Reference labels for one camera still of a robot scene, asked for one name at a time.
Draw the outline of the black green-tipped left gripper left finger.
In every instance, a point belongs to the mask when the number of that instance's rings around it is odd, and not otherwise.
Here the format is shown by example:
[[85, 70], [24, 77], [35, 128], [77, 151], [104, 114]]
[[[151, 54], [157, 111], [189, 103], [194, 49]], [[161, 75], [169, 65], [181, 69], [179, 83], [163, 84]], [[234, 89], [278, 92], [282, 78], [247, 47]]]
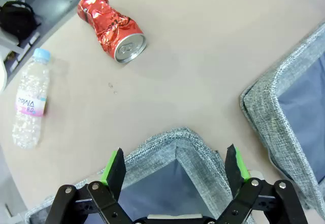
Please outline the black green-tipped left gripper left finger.
[[79, 189], [69, 184], [58, 189], [45, 223], [86, 223], [90, 214], [98, 214], [103, 223], [132, 223], [118, 203], [125, 174], [124, 154], [119, 148], [112, 153], [101, 180]]

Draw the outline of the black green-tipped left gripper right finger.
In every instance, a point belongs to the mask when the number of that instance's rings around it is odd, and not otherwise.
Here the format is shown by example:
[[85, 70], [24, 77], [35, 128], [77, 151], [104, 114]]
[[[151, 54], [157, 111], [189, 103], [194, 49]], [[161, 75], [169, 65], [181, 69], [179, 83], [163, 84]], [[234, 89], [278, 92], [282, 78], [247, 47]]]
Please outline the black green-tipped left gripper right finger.
[[308, 222], [290, 181], [269, 184], [250, 176], [234, 145], [227, 148], [224, 167], [233, 200], [216, 223], [245, 223], [253, 210], [262, 211], [269, 223]]

